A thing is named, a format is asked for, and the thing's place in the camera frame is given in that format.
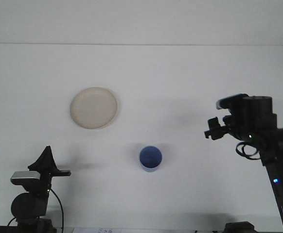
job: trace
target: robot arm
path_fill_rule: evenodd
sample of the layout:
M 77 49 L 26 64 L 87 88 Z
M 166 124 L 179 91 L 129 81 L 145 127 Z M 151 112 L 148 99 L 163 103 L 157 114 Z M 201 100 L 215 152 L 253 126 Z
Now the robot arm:
M 283 129 L 277 128 L 277 115 L 272 113 L 272 98 L 239 94 L 219 100 L 217 109 L 228 109 L 231 115 L 225 116 L 224 126 L 218 118 L 208 121 L 210 130 L 205 137 L 217 140 L 229 133 L 241 142 L 236 152 L 251 160 L 255 155 L 247 155 L 245 146 L 256 148 L 263 166 L 266 167 L 270 183 L 283 223 Z

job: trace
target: white paper plate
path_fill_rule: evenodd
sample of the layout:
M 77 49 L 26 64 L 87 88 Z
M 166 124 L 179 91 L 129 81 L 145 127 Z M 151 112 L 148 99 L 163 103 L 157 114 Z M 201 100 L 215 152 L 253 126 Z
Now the white paper plate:
M 79 126 L 97 129 L 108 124 L 116 115 L 117 109 L 117 100 L 109 90 L 91 87 L 74 97 L 70 115 Z

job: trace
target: cup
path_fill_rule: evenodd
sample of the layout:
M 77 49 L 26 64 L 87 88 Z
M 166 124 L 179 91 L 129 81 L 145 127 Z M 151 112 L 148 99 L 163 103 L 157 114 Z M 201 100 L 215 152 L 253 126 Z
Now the cup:
M 147 146 L 140 152 L 141 167 L 147 172 L 153 172 L 157 170 L 161 161 L 161 151 L 154 146 Z

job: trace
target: paper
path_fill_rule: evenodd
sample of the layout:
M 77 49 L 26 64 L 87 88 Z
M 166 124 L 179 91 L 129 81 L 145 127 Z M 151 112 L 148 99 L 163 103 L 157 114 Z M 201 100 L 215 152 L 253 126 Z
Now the paper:
M 105 229 L 105 228 L 74 228 L 72 233 L 121 233 L 121 229 Z

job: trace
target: cable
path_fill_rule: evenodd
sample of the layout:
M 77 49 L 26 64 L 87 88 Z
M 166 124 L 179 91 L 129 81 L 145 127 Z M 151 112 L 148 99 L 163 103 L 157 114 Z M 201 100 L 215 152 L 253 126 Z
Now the cable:
M 9 223 L 7 224 L 7 226 L 10 226 L 10 224 L 13 222 L 13 220 L 15 220 L 16 217 L 12 218 L 11 221 L 9 221 Z
M 64 209 L 63 209 L 62 203 L 60 202 L 60 199 L 59 199 L 58 195 L 56 195 L 56 193 L 52 189 L 50 189 L 50 190 L 56 196 L 56 198 L 57 198 L 57 200 L 59 202 L 59 205 L 60 205 L 60 209 L 62 210 L 62 233 L 63 233 L 64 232 Z
M 259 152 L 258 149 L 255 148 L 255 147 L 254 148 L 256 149 L 256 151 L 253 154 L 246 154 L 246 152 L 245 152 L 246 146 L 254 147 L 252 144 L 250 144 L 248 142 L 240 142 L 240 143 L 237 144 L 235 151 L 237 152 L 238 155 L 241 155 L 242 157 L 245 157 L 249 160 L 259 160 L 259 159 L 261 159 L 260 157 L 259 158 L 252 158 L 252 156 L 256 155 Z

